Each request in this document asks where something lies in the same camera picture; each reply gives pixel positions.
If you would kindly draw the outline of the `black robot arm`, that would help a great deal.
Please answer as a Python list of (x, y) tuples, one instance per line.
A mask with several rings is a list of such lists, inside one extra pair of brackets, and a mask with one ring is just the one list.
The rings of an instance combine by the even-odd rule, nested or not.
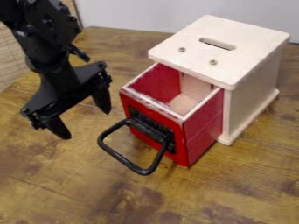
[(72, 44), (81, 29), (61, 0), (0, 0), (0, 22), (22, 49), (26, 66), (41, 79), (20, 114), (36, 129), (46, 129), (58, 138), (69, 139), (70, 132), (60, 114), (88, 97), (104, 113), (110, 111), (112, 79), (106, 63), (70, 65), (72, 54), (85, 62), (89, 56)]

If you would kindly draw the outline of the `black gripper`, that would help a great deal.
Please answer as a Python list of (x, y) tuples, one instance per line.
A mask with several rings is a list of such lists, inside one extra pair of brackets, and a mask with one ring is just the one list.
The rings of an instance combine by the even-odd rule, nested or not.
[(112, 78), (105, 71), (106, 63), (97, 61), (73, 67), (69, 59), (62, 57), (52, 63), (36, 63), (25, 58), (25, 64), (38, 74), (41, 83), (20, 114), (36, 129), (46, 128), (60, 139), (68, 140), (70, 132), (58, 118), (61, 113), (89, 96), (105, 114), (110, 111)]

